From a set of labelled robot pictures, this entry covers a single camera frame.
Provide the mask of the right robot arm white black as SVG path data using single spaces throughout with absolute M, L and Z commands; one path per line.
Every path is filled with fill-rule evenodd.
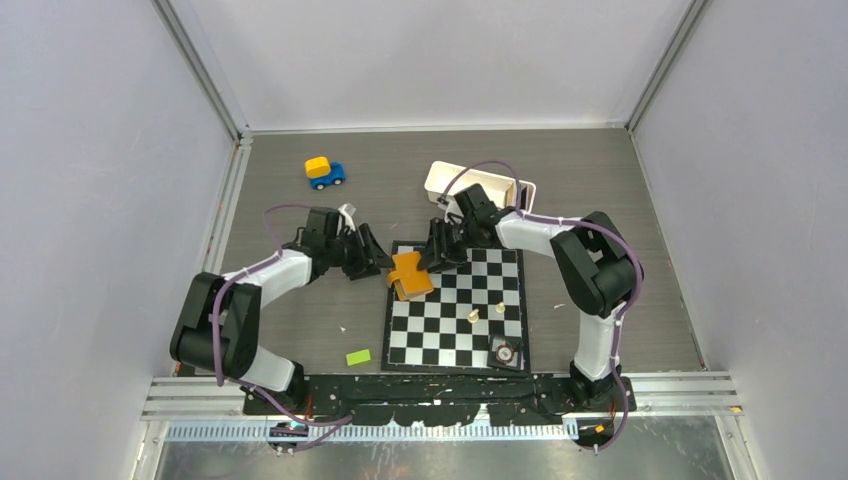
M 555 261 L 580 311 L 578 348 L 570 363 L 571 397 L 596 410 L 621 385 L 621 322 L 641 291 L 644 270 L 611 218 L 602 211 L 562 218 L 499 208 L 478 184 L 458 192 L 455 211 L 430 222 L 418 263 L 440 272 L 467 261 L 472 248 L 522 250 Z

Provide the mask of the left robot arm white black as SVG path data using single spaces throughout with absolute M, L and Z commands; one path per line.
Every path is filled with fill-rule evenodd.
M 310 208 L 293 240 L 269 257 L 224 275 L 201 272 L 191 281 L 171 337 L 176 362 L 268 391 L 280 412 L 298 412 L 307 398 L 302 366 L 262 347 L 263 309 L 332 268 L 350 280 L 392 267 L 368 224 L 355 224 L 354 207 Z

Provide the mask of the white rectangular plastic tray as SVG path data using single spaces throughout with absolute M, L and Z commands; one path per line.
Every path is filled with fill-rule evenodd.
M 479 169 L 469 169 L 459 176 L 463 170 L 460 165 L 434 161 L 424 181 L 428 199 L 445 209 L 455 193 L 479 184 L 498 208 L 516 206 L 519 187 L 515 187 L 513 178 Z

